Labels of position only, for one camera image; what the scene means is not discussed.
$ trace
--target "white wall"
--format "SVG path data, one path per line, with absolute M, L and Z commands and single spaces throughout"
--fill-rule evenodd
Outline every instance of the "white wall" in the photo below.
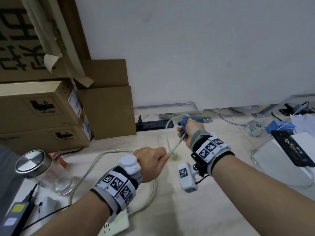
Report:
M 134 106 L 315 92 L 315 0 L 76 0 L 92 59 L 126 59 Z

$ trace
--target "beige desk surface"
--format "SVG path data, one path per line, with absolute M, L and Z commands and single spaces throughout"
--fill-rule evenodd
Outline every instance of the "beige desk surface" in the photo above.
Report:
M 257 147 L 262 142 L 263 138 L 248 136 L 241 126 L 238 127 L 225 122 L 218 114 L 205 111 L 202 115 L 210 115 L 214 120 L 213 123 L 205 124 L 206 130 L 215 132 L 220 139 L 231 146 L 232 151 L 239 159 L 252 166 L 251 151 L 254 146 Z M 242 114 L 226 118 L 237 123 L 247 123 L 252 119 L 252 117 Z M 157 116 L 150 115 L 145 119 L 145 121 L 149 120 L 157 120 Z M 174 146 L 178 142 L 176 128 L 169 129 L 168 136 L 171 146 Z M 138 132 L 134 136 L 93 140 L 89 147 L 65 158 L 68 162 L 67 169 L 74 176 L 81 177 L 94 158 L 104 151 L 117 148 L 136 150 L 144 146 L 153 148 L 164 146 L 167 148 L 165 130 L 144 131 Z M 132 215 L 129 218 L 129 229 L 119 235 L 258 235 L 225 196 L 213 178 L 209 177 L 200 183 L 199 190 L 196 192 L 188 194 L 181 190 L 176 167 L 185 161 L 193 164 L 193 160 L 190 157 L 190 150 L 184 143 L 180 144 L 176 152 L 179 154 L 180 160 L 169 160 L 157 178 L 157 190 L 152 203 L 144 211 Z M 101 158 L 76 191 L 74 201 L 87 193 L 91 186 L 110 167 L 115 165 L 121 156 L 123 154 L 118 153 L 105 155 Z M 32 186 L 34 186 L 34 182 L 25 180 L 14 202 L 23 200 Z M 147 194 L 149 194 L 149 187 L 142 184 L 132 204 L 141 203 Z M 68 205 L 68 196 L 59 197 L 41 187 L 37 189 L 36 204 L 38 205 L 45 196 L 58 199 L 61 203 L 60 207 Z M 26 225 L 37 219 L 37 212 L 38 208 L 36 207 Z M 21 235 L 30 235 L 40 226 L 41 223 L 37 223 Z

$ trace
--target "hand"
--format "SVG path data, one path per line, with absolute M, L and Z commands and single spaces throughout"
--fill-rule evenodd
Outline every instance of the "hand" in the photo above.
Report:
M 180 126 L 177 128 L 178 131 L 178 136 L 180 137 L 181 132 L 183 131 L 184 127 Z M 190 142 L 191 142 L 191 138 L 194 135 L 194 133 L 199 130 L 199 129 L 204 129 L 204 125 L 203 123 L 200 122 L 196 122 L 195 120 L 188 118 L 187 120 L 187 124 L 186 124 L 186 132 L 188 134 L 188 136 L 186 136 L 183 141 L 186 143 L 186 146 L 188 148 L 190 148 Z
M 152 149 L 151 147 L 143 147 L 135 150 L 138 163 L 141 166 L 140 173 L 142 175 L 142 182 L 149 182 L 157 178 L 167 163 L 170 154 L 166 153 L 164 147 Z

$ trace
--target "power strip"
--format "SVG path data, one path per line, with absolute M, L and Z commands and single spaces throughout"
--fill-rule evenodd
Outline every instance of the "power strip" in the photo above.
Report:
M 118 234 L 129 227 L 129 218 L 127 210 L 121 212 L 111 224 L 107 223 L 103 226 L 98 236 L 112 236 Z

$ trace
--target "metal lid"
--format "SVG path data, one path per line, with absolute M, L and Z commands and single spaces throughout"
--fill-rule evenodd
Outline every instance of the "metal lid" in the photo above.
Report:
M 33 178 L 45 172 L 51 161 L 52 158 L 42 150 L 30 151 L 17 161 L 15 171 L 26 178 Z

